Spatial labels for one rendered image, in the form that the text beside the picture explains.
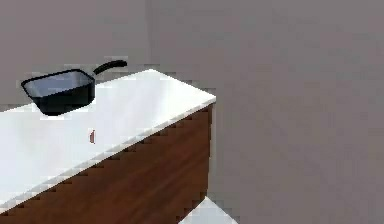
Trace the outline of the brown cupboard with white worktop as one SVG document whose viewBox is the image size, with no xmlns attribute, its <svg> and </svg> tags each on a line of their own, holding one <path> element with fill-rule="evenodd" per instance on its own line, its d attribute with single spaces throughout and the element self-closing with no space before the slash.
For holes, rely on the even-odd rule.
<svg viewBox="0 0 384 224">
<path fill-rule="evenodd" d="M 145 70 L 57 117 L 0 112 L 0 224 L 178 224 L 207 194 L 215 101 Z"/>
</svg>

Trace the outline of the black frying pan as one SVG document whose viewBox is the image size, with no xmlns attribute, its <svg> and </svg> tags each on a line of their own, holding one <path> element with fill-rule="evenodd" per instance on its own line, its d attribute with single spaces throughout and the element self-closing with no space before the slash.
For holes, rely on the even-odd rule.
<svg viewBox="0 0 384 224">
<path fill-rule="evenodd" d="M 96 75 L 126 66 L 125 60 L 113 60 L 96 67 L 91 73 L 68 69 L 24 80 L 20 86 L 42 114 L 59 116 L 85 107 L 94 100 Z"/>
</svg>

